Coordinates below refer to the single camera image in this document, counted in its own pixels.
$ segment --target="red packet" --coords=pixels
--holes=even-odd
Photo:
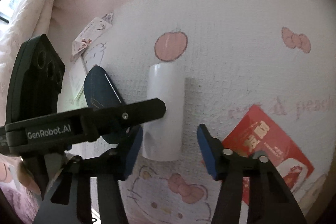
[[[248,156],[258,150],[266,152],[292,193],[314,171],[293,140],[257,105],[248,110],[222,144],[241,156]],[[249,178],[244,178],[242,199],[249,204]]]

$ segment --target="pink bow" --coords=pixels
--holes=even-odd
[[[180,194],[182,201],[187,204],[196,203],[204,196],[204,190],[195,185],[187,185],[180,174],[171,175],[168,187],[175,194]]]
[[[282,40],[288,48],[300,48],[304,53],[310,52],[310,41],[305,34],[293,33],[287,27],[282,28]]]

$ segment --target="white cylinder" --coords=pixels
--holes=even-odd
[[[184,71],[174,63],[150,67],[147,99],[159,98],[166,104],[162,119],[143,125],[142,155],[150,160],[178,160],[182,147]]]

